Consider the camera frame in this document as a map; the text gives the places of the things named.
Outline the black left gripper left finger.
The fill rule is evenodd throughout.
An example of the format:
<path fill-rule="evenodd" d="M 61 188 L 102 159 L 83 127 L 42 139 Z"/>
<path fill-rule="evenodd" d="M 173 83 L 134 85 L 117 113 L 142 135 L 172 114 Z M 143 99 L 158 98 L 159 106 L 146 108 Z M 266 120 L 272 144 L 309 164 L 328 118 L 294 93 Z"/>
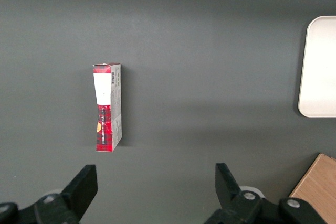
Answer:
<path fill-rule="evenodd" d="M 47 194 L 24 209 L 1 203 L 1 223 L 79 223 L 97 192 L 96 165 L 85 165 L 60 193 Z"/>

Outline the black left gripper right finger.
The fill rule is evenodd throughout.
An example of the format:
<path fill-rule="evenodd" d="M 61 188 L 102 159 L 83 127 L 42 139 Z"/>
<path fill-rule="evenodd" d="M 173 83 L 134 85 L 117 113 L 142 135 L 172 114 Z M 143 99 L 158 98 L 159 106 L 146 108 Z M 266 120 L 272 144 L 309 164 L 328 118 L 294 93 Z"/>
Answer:
<path fill-rule="evenodd" d="M 325 223 L 305 200 L 283 198 L 273 204 L 251 190 L 242 190 L 225 163 L 215 166 L 215 190 L 221 205 L 206 223 Z"/>

